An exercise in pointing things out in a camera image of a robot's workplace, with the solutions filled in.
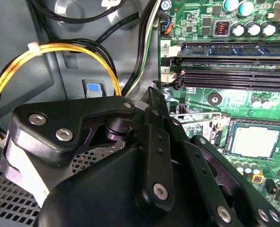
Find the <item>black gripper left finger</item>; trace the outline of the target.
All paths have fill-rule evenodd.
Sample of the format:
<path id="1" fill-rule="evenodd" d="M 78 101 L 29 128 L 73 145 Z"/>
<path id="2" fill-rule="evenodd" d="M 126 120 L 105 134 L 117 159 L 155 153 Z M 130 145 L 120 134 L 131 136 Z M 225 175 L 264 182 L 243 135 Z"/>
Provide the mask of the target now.
<path id="1" fill-rule="evenodd" d="M 132 102 L 121 96 L 26 104 L 8 129 L 10 179 L 29 191 L 40 209 L 57 185 L 125 148 L 139 148 L 147 123 L 160 126 L 169 113 L 150 87 Z"/>

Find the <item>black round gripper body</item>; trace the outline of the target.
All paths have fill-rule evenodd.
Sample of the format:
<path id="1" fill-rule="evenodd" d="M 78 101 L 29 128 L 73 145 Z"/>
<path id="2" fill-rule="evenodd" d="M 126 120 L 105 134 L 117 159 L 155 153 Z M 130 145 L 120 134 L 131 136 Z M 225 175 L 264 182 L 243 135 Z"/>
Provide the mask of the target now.
<path id="1" fill-rule="evenodd" d="M 198 190 L 175 156 L 166 119 L 147 123 L 139 148 L 125 148 L 63 181 L 39 214 L 42 227 L 203 227 Z"/>

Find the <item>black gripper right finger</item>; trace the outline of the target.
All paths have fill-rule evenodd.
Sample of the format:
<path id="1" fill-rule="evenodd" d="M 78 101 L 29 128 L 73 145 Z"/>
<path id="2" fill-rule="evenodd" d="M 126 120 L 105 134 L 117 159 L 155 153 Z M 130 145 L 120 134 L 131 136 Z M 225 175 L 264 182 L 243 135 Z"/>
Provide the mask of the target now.
<path id="1" fill-rule="evenodd" d="M 280 213 L 202 136 L 187 137 L 181 123 L 166 128 L 175 156 L 198 190 L 191 207 L 204 227 L 280 227 Z"/>

